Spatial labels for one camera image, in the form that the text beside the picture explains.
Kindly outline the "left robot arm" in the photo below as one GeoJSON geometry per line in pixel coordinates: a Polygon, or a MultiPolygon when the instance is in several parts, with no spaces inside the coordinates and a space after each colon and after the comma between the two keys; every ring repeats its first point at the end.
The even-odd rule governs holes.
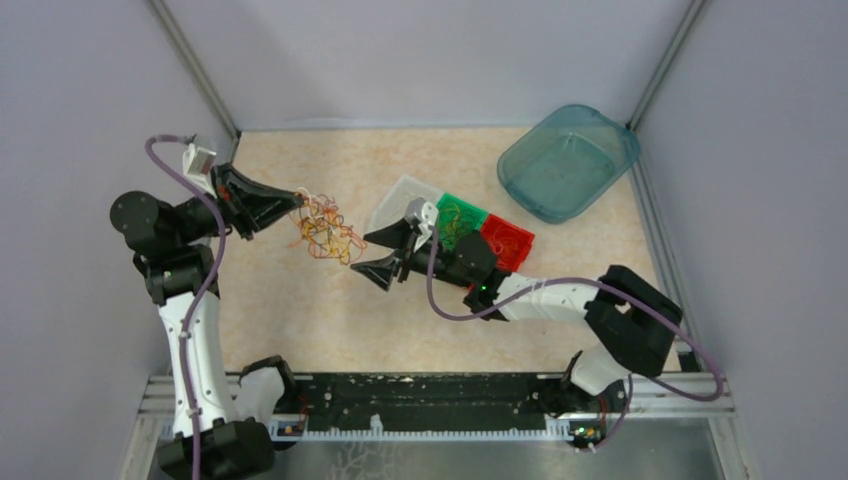
{"type": "Polygon", "coordinates": [[[300,388],[278,355],[245,367],[233,395],[221,352],[218,270],[222,253],[206,239],[231,231],[250,240],[304,203],[302,194],[257,183],[230,165],[210,171],[211,189],[194,189],[176,206],[143,191],[120,195],[112,226],[166,331],[173,367],[174,418],[169,442],[157,447],[171,479],[247,479],[271,469],[268,423],[292,411],[300,388]]]}

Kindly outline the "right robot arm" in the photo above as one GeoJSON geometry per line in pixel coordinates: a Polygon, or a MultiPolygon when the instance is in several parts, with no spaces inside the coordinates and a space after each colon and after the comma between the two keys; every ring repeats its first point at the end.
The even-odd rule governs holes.
{"type": "Polygon", "coordinates": [[[609,385],[631,374],[659,377],[679,331],[679,306],[622,265],[597,279],[532,278],[500,268],[481,232],[447,248],[436,227],[418,220],[399,220],[365,239],[392,252],[352,270],[383,290],[422,274],[430,307],[444,319],[552,321],[590,330],[597,344],[571,361],[563,385],[564,401],[576,412],[590,411],[609,385]]]}

